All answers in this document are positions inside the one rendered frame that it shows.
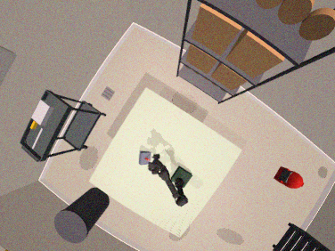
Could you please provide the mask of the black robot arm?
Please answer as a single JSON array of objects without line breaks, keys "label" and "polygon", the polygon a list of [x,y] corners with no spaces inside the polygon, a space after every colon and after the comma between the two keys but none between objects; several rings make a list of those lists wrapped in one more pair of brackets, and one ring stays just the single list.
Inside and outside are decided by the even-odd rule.
[{"label": "black robot arm", "polygon": [[[177,177],[175,185],[172,183],[170,179],[169,171],[167,170],[166,166],[164,166],[157,158],[153,159],[152,162],[148,162],[148,169],[151,171],[152,169],[155,170],[157,167],[157,175],[165,181],[166,185],[168,186],[169,190],[173,194],[172,196],[175,199],[175,203],[178,206],[183,206],[188,203],[188,198],[184,195],[183,186],[184,182],[181,177]],[[160,171],[160,172],[159,172]],[[177,188],[177,189],[176,189]]]}]

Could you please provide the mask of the grey sloped panel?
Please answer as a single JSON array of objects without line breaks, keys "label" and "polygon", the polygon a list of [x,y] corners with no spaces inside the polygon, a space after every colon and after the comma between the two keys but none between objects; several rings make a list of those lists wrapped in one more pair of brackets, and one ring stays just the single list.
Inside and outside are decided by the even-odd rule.
[{"label": "grey sloped panel", "polygon": [[148,165],[148,162],[150,160],[147,160],[145,158],[151,159],[151,153],[148,151],[140,151],[140,156],[139,156],[139,164],[142,165]]}]

